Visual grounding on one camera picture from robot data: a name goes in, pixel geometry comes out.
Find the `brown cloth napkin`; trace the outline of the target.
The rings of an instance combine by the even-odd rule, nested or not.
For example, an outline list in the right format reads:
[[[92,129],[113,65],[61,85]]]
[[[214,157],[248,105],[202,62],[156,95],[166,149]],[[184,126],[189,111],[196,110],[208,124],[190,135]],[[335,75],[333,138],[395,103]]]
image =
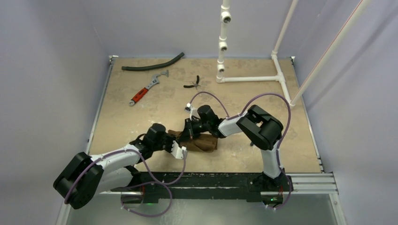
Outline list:
[[[195,139],[188,141],[177,141],[181,147],[186,147],[188,151],[210,153],[218,148],[218,139],[210,134],[200,134]]]

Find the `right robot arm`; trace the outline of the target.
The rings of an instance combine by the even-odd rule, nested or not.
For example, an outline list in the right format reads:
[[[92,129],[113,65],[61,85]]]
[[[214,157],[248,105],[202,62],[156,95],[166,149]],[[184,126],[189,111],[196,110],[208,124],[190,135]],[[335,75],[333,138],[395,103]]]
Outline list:
[[[198,117],[185,120],[184,130],[178,138],[180,143],[198,139],[205,132],[219,139],[242,132],[261,151],[265,188],[274,191],[281,186],[283,167],[278,159],[277,147],[282,140],[283,125],[278,119],[257,105],[230,120],[219,118],[209,105],[199,107],[196,113]]]

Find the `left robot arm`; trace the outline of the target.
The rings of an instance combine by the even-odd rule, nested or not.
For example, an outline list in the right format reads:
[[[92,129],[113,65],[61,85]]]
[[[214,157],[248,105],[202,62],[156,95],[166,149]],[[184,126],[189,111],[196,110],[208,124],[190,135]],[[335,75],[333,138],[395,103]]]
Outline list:
[[[184,159],[186,147],[180,146],[177,137],[166,132],[162,124],[152,124],[145,134],[139,135],[127,145],[98,155],[77,153],[53,183],[64,203],[74,209],[85,206],[95,195],[123,188],[136,191],[148,183],[135,168],[147,165],[156,151],[166,151],[176,159]]]

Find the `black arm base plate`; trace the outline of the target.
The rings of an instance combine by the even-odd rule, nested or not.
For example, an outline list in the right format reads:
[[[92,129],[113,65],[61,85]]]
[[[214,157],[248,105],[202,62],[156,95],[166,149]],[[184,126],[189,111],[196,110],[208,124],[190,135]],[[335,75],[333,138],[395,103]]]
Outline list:
[[[277,204],[292,191],[291,176],[280,174],[272,179],[263,173],[222,172],[154,172],[154,177],[168,184],[154,184],[148,172],[138,172],[125,187],[114,192],[137,192],[144,203],[157,203],[160,199],[186,200],[245,200],[249,203]]]

